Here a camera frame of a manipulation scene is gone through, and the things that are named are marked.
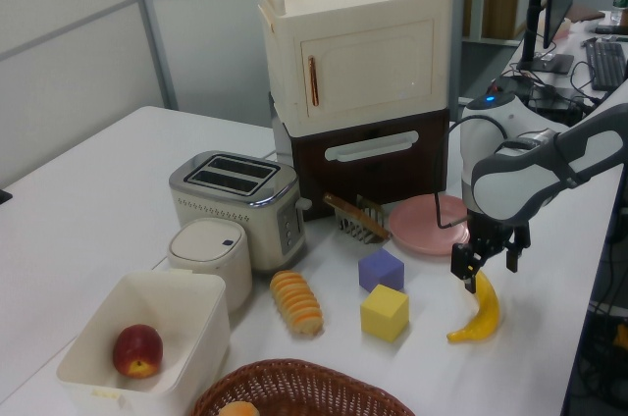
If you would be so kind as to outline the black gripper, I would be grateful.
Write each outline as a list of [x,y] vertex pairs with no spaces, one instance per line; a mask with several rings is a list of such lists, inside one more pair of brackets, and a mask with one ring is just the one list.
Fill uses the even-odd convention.
[[477,291],[476,276],[483,262],[506,252],[506,268],[518,272],[519,258],[531,245],[528,224],[512,227],[484,214],[468,211],[467,243],[455,243],[451,249],[451,272],[460,279],[470,293]]

